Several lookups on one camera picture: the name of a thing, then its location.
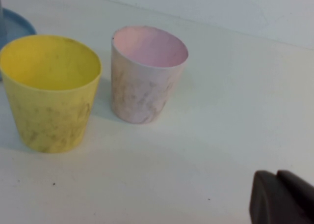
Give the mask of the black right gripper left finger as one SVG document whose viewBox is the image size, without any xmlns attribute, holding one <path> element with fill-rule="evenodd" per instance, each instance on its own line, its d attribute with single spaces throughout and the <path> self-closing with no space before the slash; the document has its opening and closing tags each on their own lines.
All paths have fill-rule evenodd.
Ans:
<svg viewBox="0 0 314 224">
<path fill-rule="evenodd" d="M 265 170 L 254 174 L 249 213 L 253 224 L 314 222 L 314 206 L 300 206 L 277 174 Z"/>
</svg>

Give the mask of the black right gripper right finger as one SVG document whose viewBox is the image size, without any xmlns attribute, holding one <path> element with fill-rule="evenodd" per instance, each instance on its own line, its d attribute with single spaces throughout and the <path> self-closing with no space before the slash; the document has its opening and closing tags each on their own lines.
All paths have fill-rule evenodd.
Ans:
<svg viewBox="0 0 314 224">
<path fill-rule="evenodd" d="M 300 206 L 314 205 L 314 187 L 288 170 L 277 171 L 277 177 Z"/>
</svg>

